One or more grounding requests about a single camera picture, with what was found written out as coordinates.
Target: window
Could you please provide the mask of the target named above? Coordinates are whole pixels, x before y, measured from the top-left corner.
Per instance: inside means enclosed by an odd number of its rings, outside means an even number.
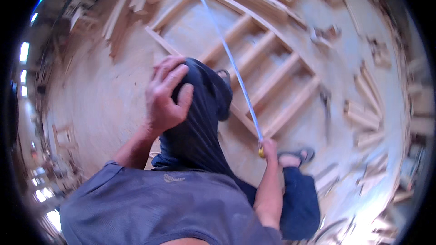
[[[27,54],[29,53],[29,43],[24,42],[21,45],[21,51],[20,51],[20,61],[25,62],[27,61]]]
[[[50,220],[50,222],[53,224],[53,226],[61,232],[61,215],[57,210],[53,210],[47,213],[47,217]]]
[[[25,83],[26,82],[26,75],[27,75],[27,70],[24,69],[23,71],[21,71],[21,77],[20,77],[20,82]]]
[[[27,96],[27,86],[22,86],[21,87],[21,95],[22,96]]]
[[[54,196],[53,193],[47,188],[36,190],[35,194],[36,198],[38,198],[40,202],[44,202],[46,199],[50,199]]]
[[[32,182],[35,186],[45,183],[43,178],[33,178]]]
[[[43,174],[45,173],[45,170],[41,167],[38,167],[37,169],[32,171],[33,176],[39,175],[39,174]]]

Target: fingers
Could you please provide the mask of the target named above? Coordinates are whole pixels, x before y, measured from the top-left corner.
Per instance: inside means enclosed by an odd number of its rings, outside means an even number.
[[[183,77],[189,72],[189,67],[184,64],[180,64],[176,69],[171,71],[168,76],[166,76],[162,85],[165,90],[172,93],[176,86],[182,81]]]
[[[157,71],[154,79],[163,81],[166,76],[179,64],[186,60],[185,57],[181,56],[167,56],[160,63],[157,64]]]
[[[180,119],[185,119],[189,108],[192,104],[193,99],[193,85],[184,84],[180,89],[179,95],[177,97],[177,116]]]

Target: left hand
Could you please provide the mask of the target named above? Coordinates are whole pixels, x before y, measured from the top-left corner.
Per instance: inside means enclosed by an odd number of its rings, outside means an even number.
[[[182,123],[188,115],[193,98],[193,85],[184,84],[177,97],[177,104],[171,96],[176,86],[189,71],[181,64],[185,57],[167,56],[156,64],[153,76],[146,89],[145,126],[158,136]]]

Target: wood scrap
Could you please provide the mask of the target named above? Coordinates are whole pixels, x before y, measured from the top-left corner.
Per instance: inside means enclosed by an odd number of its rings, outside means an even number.
[[[376,133],[361,133],[358,134],[354,140],[354,146],[356,148],[365,148],[369,145],[376,144],[384,139],[384,131]]]
[[[354,82],[356,84],[357,90],[359,90],[361,92],[363,97],[373,107],[376,115],[382,119],[383,118],[383,113],[382,113],[382,111],[381,111],[381,109],[379,107],[379,104],[377,103],[374,95],[372,94],[372,91],[371,91],[370,87],[365,82],[363,77],[361,75],[355,75],[354,76]]]
[[[364,128],[378,130],[380,127],[380,118],[372,111],[355,102],[347,100],[345,102],[344,112],[346,117]]]

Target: forearm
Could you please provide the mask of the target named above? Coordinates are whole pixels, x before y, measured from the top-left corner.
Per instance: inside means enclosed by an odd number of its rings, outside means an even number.
[[[144,169],[151,145],[159,135],[141,127],[115,154],[114,160],[123,167]]]
[[[257,188],[253,208],[263,226],[280,229],[283,197],[277,162],[267,163],[266,170]]]

